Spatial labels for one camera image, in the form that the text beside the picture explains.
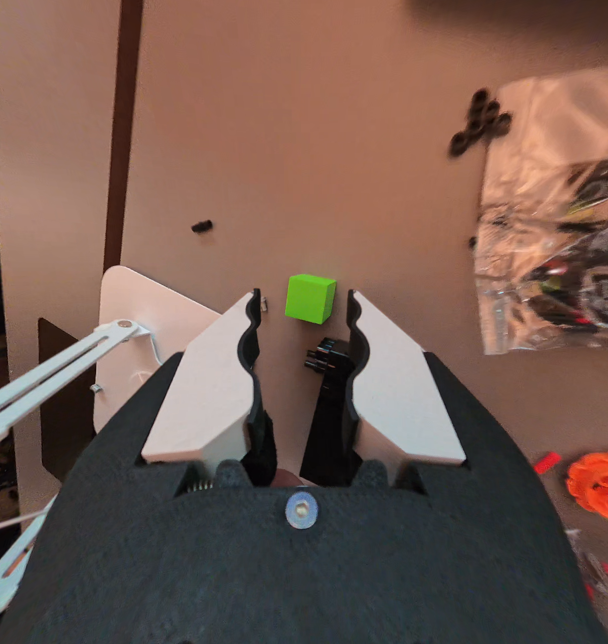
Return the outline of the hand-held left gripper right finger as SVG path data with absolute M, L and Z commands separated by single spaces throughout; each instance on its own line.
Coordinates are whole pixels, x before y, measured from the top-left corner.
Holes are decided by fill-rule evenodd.
M 465 463 L 421 345 L 357 290 L 348 292 L 347 325 L 355 365 L 347 381 L 348 447 L 389 476 L 415 462 Z

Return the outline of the silver plastic parts bag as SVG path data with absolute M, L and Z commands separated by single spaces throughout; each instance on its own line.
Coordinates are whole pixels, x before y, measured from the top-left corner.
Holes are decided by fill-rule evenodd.
M 498 98 L 474 246 L 484 353 L 608 349 L 608 67 Z

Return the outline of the black double connector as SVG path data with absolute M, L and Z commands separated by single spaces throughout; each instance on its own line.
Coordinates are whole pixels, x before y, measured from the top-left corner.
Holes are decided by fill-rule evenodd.
M 501 110 L 500 102 L 492 97 L 488 88 L 480 88 L 472 94 L 465 127 L 454 133 L 449 142 L 448 157 L 461 157 L 481 140 L 492 141 L 507 136 L 512 122 L 512 113 Z

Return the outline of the green foam cube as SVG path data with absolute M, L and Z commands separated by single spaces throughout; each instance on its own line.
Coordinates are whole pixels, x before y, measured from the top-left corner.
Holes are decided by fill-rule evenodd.
M 310 274 L 289 278 L 285 316 L 322 325 L 332 313 L 337 281 Z

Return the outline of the orange plastic gear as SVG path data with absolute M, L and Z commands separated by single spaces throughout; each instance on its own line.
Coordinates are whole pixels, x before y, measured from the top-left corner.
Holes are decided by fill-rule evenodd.
M 566 487 L 579 506 L 608 519 L 608 452 L 590 453 L 572 463 Z

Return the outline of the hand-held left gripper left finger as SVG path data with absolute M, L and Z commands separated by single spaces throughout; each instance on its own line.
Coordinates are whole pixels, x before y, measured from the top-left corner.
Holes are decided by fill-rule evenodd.
M 261 293 L 253 290 L 188 345 L 141 452 L 147 463 L 201 463 L 214 477 L 239 461 L 253 484 L 270 484 L 273 424 L 254 371 L 260 355 Z

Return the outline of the white book stand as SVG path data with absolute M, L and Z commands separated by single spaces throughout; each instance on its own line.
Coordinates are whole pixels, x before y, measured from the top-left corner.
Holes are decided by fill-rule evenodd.
M 150 353 L 156 368 L 139 388 L 105 417 L 69 478 L 0 560 L 0 614 L 33 610 L 37 618 L 55 607 L 90 600 L 125 608 L 127 582 L 149 580 L 165 545 L 182 548 L 178 532 L 181 496 L 220 489 L 221 464 L 209 477 L 201 463 L 147 463 L 142 449 L 187 345 L 222 314 L 126 267 L 109 269 L 101 282 L 100 324 L 94 331 L 0 389 L 0 440 L 18 421 L 40 409 L 62 388 L 98 366 L 103 402 L 123 396 L 137 359 L 119 372 L 118 348 Z

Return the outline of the grey desk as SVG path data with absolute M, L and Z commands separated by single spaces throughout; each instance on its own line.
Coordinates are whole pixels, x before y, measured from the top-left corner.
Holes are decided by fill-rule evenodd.
M 530 459 L 608 449 L 608 351 L 483 355 L 468 248 L 485 148 L 447 146 L 479 88 L 608 66 L 608 1 L 0 1 L 0 257 L 9 373 L 38 322 L 98 322 L 121 262 L 224 311 L 268 300 L 258 364 L 297 470 L 362 291 Z M 191 226 L 212 220 L 210 232 Z M 322 325 L 289 278 L 337 281 Z

